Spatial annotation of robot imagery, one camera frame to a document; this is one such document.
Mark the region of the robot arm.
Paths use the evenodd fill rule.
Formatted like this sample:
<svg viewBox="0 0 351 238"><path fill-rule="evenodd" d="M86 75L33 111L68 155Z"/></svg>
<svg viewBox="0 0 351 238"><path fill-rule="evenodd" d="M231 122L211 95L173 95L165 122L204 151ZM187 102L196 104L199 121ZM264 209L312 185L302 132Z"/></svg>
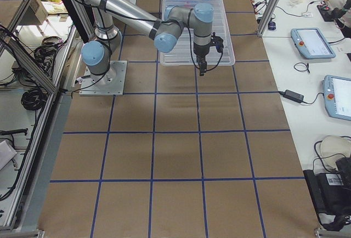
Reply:
<svg viewBox="0 0 351 238"><path fill-rule="evenodd" d="M169 53L176 46L184 29L193 34L191 60L203 76L210 71L206 56L214 46L212 33L214 8L209 3L198 3L192 8L175 5L163 19L159 19L128 0L74 0L98 14L114 17L138 32L147 35L155 48Z"/></svg>

